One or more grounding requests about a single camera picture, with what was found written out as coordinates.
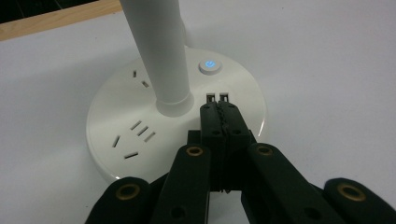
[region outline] white power strip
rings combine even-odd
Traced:
[[[199,108],[208,98],[218,101],[221,97],[237,105],[257,141],[264,141],[266,106],[253,76],[241,64],[215,52],[186,49],[186,59],[194,101],[192,109],[180,117],[158,112],[141,59],[121,68],[95,96],[87,140],[107,181],[134,176],[152,182],[169,172],[178,149],[187,143],[188,130],[200,130]],[[219,63],[221,67],[206,75],[200,69],[202,62],[210,62],[208,70]]]

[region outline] wooden board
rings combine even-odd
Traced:
[[[119,0],[99,0],[46,14],[0,24],[0,41],[66,26],[121,11]]]

